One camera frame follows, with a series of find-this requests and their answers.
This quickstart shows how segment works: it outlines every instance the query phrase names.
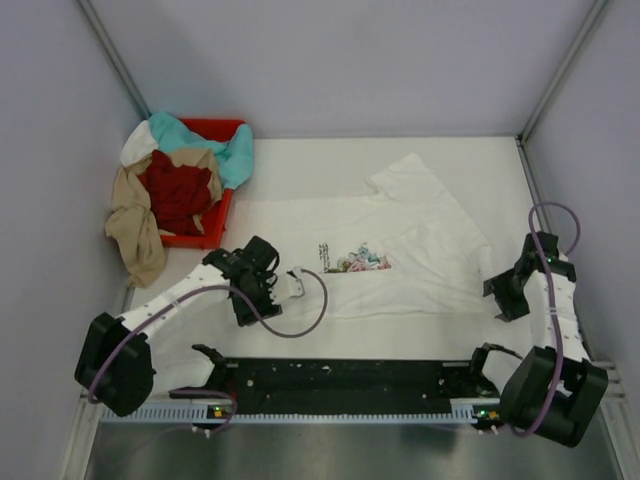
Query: white table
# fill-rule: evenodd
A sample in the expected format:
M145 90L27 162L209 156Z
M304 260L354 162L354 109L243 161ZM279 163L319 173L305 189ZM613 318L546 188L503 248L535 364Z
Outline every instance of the white table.
M236 192L236 199L363 195L369 192L363 178L415 152L491 243L494 274L513 266L520 256L532 200L513 138L282 139L257 140L255 148L254 177ZM229 224L233 228L233 208ZM228 249L240 246L223 241ZM132 308L181 280L205 254L199 250L168 250L162 276L150 288L135 291ZM283 331L304 328L282 325L277 318L270 321ZM190 319L164 350L179 351L205 343L225 356L464 360L485 341L513 348L530 338L526 321L452 322L411 314L327 320L311 335L287 340L271 335L260 325L239 328L227 306Z

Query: shirt sleeve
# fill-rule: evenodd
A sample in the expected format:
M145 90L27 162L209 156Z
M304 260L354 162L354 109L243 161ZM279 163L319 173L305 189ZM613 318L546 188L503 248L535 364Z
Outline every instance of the shirt sleeve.
M403 203L426 203L447 193L446 188L415 153L389 165L366 180L376 192Z

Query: gray floor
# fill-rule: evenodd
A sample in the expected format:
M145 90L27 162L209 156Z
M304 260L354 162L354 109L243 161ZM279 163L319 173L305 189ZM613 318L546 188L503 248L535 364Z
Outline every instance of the gray floor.
M509 433L478 436L467 426L238 425L210 440L173 430L129 456L166 428L102 425L85 480L622 478L600 416L575 449Z

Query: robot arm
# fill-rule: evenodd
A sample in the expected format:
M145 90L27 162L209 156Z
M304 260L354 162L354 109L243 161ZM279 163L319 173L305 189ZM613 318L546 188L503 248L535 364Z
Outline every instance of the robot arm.
M180 358L173 357L170 363L162 364L158 348L196 313L226 301L229 287L247 296L263 318L282 313L282 302L304 295L304 287L299 268L277 277L277 264L276 250L253 237L244 249L211 252L186 278L135 310L118 318L103 313L89 327L76 380L89 389L115 348L148 323L144 332L126 343L101 376L96 397L117 415L125 416L150 395L205 385L215 368L215 350L195 345ZM233 296L231 300L240 326L257 321L242 299Z
M555 314L562 334L562 371L550 408L535 433L575 446L604 396L608 379L604 370L591 364L582 344L573 307L575 269L559 253L556 236L543 232L537 235L543 245L544 259L538 256L529 234L514 268L485 282L485 295L494 295L503 320L527 318L530 321L533 347L526 353L485 344L476 349L472 370L491 381L498 390L501 421L513 427L529 428L540 414L556 364L552 321ZM553 311L542 261L548 263L552 273L556 300Z

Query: teal cloth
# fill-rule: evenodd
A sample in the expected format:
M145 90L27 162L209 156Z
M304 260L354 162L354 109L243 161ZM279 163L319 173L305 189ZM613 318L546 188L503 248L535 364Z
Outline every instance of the teal cloth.
M253 174L253 133L246 123L240 125L233 138L224 143L205 140L166 112L151 115L149 126L151 135L158 142L158 150L164 153L185 147L213 150L224 188L236 189Z

